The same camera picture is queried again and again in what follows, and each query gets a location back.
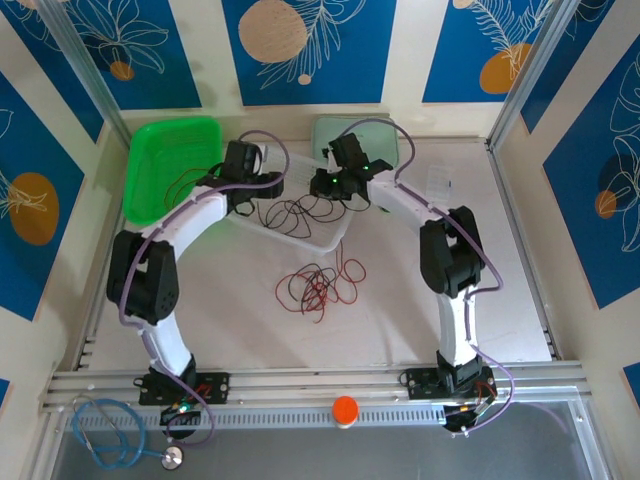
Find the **small orange object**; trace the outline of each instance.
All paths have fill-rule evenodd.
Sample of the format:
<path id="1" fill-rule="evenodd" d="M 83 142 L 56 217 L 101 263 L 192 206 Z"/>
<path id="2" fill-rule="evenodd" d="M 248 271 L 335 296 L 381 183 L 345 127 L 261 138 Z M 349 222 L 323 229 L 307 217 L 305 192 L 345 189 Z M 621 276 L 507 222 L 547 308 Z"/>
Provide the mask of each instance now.
<path id="1" fill-rule="evenodd" d="M 340 397 L 333 403 L 333 419 L 340 428 L 349 428 L 358 419 L 358 402 L 351 397 Z"/>

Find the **purple cable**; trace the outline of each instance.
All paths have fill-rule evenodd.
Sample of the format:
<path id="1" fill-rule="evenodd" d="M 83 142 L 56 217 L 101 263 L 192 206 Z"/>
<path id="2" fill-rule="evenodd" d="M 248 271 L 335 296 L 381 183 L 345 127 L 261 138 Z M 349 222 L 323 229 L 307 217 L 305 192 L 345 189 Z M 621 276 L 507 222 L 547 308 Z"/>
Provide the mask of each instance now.
<path id="1" fill-rule="evenodd" d="M 351 130 L 353 130 L 355 127 L 357 127 L 358 125 L 361 125 L 363 123 L 370 123 L 370 122 L 384 123 L 385 125 L 392 126 L 396 130 L 398 130 L 400 133 L 402 133 L 402 135 L 404 135 L 404 137 L 407 139 L 407 142 L 409 143 L 409 146 L 411 147 L 411 155 L 409 156 L 409 160 L 407 160 L 404 164 L 402 164 L 402 166 L 400 168 L 398 168 L 398 170 L 396 171 L 396 174 L 393 177 L 394 181 L 396 183 L 396 186 L 400 190 L 402 190 L 403 192 L 405 192 L 406 194 L 411 196 L 413 199 L 415 199 L 417 202 L 419 202 L 422 205 L 424 205 L 427 208 L 427 210 L 432 211 L 432 212 L 436 213 L 437 215 L 440 215 L 449 224 L 451 224 L 453 226 L 453 228 L 455 228 L 460 233 L 460 235 L 462 235 L 462 237 L 467 242 L 469 242 L 471 247 L 475 250 L 475 252 L 478 254 L 478 256 L 487 265 L 489 270 L 491 270 L 491 273 L 493 274 L 493 276 L 496 278 L 497 285 L 495 287 L 484 287 L 484 288 L 479 288 L 479 289 L 477 289 L 477 290 L 475 290 L 475 291 L 473 291 L 471 293 L 467 292 L 467 294 L 464 297 L 464 300 L 465 300 L 464 326 L 465 326 L 465 331 L 466 331 L 466 335 L 467 335 L 466 340 L 467 340 L 467 342 L 469 342 L 469 346 L 478 355 L 480 355 L 485 360 L 485 362 L 490 363 L 490 364 L 491 363 L 494 364 L 496 367 L 498 367 L 506 375 L 506 377 L 509 379 L 510 391 L 509 391 L 509 396 L 507 397 L 507 400 L 502 405 L 500 410 L 498 410 L 494 415 L 489 417 L 487 420 L 485 420 L 481 424 L 476 425 L 476 426 L 471 427 L 471 428 L 468 428 L 465 432 L 460 432 L 460 433 L 464 433 L 464 434 L 469 434 L 470 432 L 472 432 L 474 430 L 477 430 L 478 428 L 482 428 L 485 425 L 487 425 L 487 424 L 491 423 L 492 421 L 494 421 L 495 419 L 497 419 L 500 415 L 502 415 L 505 412 L 505 410 L 507 408 L 509 408 L 509 405 L 511 405 L 511 403 L 513 402 L 513 395 L 515 393 L 516 385 L 515 385 L 515 379 L 513 378 L 513 375 L 511 374 L 511 372 L 506 367 L 504 367 L 501 363 L 497 362 L 496 360 L 491 358 L 489 355 L 487 355 L 486 353 L 482 352 L 476 345 L 472 345 L 471 344 L 471 320 L 470 320 L 470 312 L 469 312 L 469 299 L 471 299 L 471 297 L 474 297 L 474 296 L 476 296 L 476 295 L 478 295 L 480 293 L 497 292 L 498 290 L 502 289 L 502 287 L 504 286 L 504 281 L 502 280 L 502 276 L 500 275 L 500 272 L 498 272 L 498 269 L 495 267 L 493 262 L 491 262 L 489 257 L 487 257 L 487 255 L 484 253 L 482 248 L 480 248 L 480 245 L 478 245 L 475 242 L 475 240 L 471 237 L 471 235 L 469 235 L 467 233 L 467 231 L 464 228 L 462 228 L 462 225 L 460 225 L 453 218 L 451 218 L 451 216 L 448 215 L 446 212 L 443 212 L 442 210 L 440 210 L 436 206 L 432 206 L 427 201 L 427 199 L 425 199 L 421 195 L 418 195 L 417 193 L 413 192 L 412 190 L 410 190 L 409 188 L 407 188 L 406 186 L 404 186 L 402 183 L 399 182 L 400 174 L 402 173 L 402 171 L 405 170 L 409 165 L 411 165 L 411 163 L 414 161 L 414 159 L 416 157 L 416 144 L 413 141 L 413 138 L 411 138 L 411 135 L 409 135 L 409 133 L 404 128 L 400 127 L 399 125 L 396 125 L 396 123 L 393 122 L 392 120 L 386 120 L 386 119 L 383 119 L 383 118 L 365 118 L 365 119 L 362 119 L 362 120 L 358 120 L 357 122 L 354 122 L 344 132 L 342 132 L 342 134 L 340 136 L 342 137 L 342 136 L 346 135 Z"/>
<path id="2" fill-rule="evenodd" d="M 277 138 L 275 135 L 266 132 L 264 130 L 249 130 L 245 133 L 243 133 L 242 135 L 240 135 L 240 137 L 238 138 L 238 140 L 242 140 L 243 138 L 247 137 L 248 135 L 252 135 L 252 134 L 260 134 L 260 135 L 266 135 L 270 138 L 272 138 L 282 149 L 282 151 L 284 152 L 284 156 L 285 156 L 285 167 L 284 170 L 282 171 L 282 174 L 280 174 L 280 176 L 278 178 L 276 178 L 275 180 L 272 180 L 271 182 L 268 183 L 264 183 L 261 185 L 246 185 L 246 184 L 232 184 L 232 185 L 224 185 L 220 188 L 213 188 L 211 190 L 207 190 L 206 192 L 201 193 L 200 195 L 196 196 L 195 198 L 190 199 L 189 201 L 183 203 L 182 205 L 180 205 L 180 207 L 178 207 L 178 209 L 176 209 L 173 213 L 171 213 L 166 220 L 164 220 L 161 225 L 154 229 L 151 234 L 149 234 L 149 236 L 145 239 L 145 241 L 142 243 L 142 245 L 140 246 L 140 248 L 138 249 L 138 251 L 136 252 L 135 256 L 133 257 L 133 261 L 131 262 L 131 267 L 129 268 L 129 272 L 127 273 L 127 278 L 125 279 L 124 282 L 124 287 L 122 289 L 122 298 L 120 299 L 120 304 L 118 305 L 118 319 L 120 320 L 120 323 L 124 326 L 127 327 L 136 327 L 140 330 L 142 330 L 142 343 L 144 344 L 147 352 L 149 353 L 149 356 L 151 357 L 151 365 L 155 368 L 155 367 L 159 367 L 159 370 L 162 371 L 162 373 L 164 373 L 166 376 L 168 376 L 171 380 L 173 380 L 177 385 L 179 385 L 186 393 L 188 393 L 189 395 L 191 395 L 193 398 L 196 399 L 196 401 L 201 404 L 203 406 L 203 408 L 206 410 L 207 414 L 209 415 L 209 418 L 211 419 L 211 429 L 209 430 L 209 434 L 203 439 L 200 440 L 198 442 L 193 442 L 193 443 L 186 443 L 186 442 L 181 442 L 181 441 L 177 441 L 175 439 L 173 439 L 173 443 L 176 445 L 181 445 L 181 446 L 198 446 L 198 445 L 202 445 L 206 442 L 208 442 L 209 440 L 211 440 L 211 438 L 213 437 L 213 429 L 214 429 L 214 415 L 213 415 L 213 411 L 211 410 L 211 408 L 209 407 L 209 405 L 207 404 L 207 402 L 196 393 L 196 391 L 191 388 L 189 385 L 187 385 L 185 382 L 182 381 L 182 379 L 180 379 L 180 377 L 174 375 L 171 371 L 169 371 L 168 368 L 166 368 L 163 364 L 162 361 L 160 360 L 160 356 L 158 355 L 158 351 L 155 348 L 155 345 L 153 344 L 153 341 L 151 340 L 151 338 L 149 337 L 149 334 L 144 330 L 144 324 L 142 322 L 136 322 L 133 320 L 127 320 L 126 318 L 126 304 L 127 304 L 127 299 L 129 298 L 129 293 L 131 292 L 131 284 L 133 283 L 133 277 L 135 275 L 135 272 L 138 268 L 138 265 L 140 265 L 140 261 L 142 259 L 142 256 L 144 255 L 144 252 L 147 250 L 147 248 L 149 248 L 149 245 L 151 244 L 151 242 L 153 241 L 153 239 L 155 237 L 158 236 L 158 234 L 160 234 L 162 231 L 164 231 L 165 228 L 167 228 L 176 218 L 178 218 L 180 215 L 182 215 L 182 213 L 184 213 L 189 207 L 191 207 L 192 205 L 195 205 L 196 203 L 198 203 L 201 200 L 204 200 L 205 198 L 208 198 L 212 195 L 218 194 L 220 192 L 223 192 L 225 190 L 254 190 L 254 189 L 263 189 L 263 188 L 270 188 L 273 187 L 274 185 L 277 185 L 278 183 L 280 183 L 281 181 L 284 180 L 285 175 L 287 174 L 287 172 L 289 171 L 289 164 L 290 164 L 290 157 L 289 157 L 289 151 L 287 150 L 287 147 L 285 147 L 284 143 Z M 166 430 L 166 434 L 167 436 L 171 436 L 171 432 L 170 432 L 170 425 L 167 425 L 167 430 Z"/>

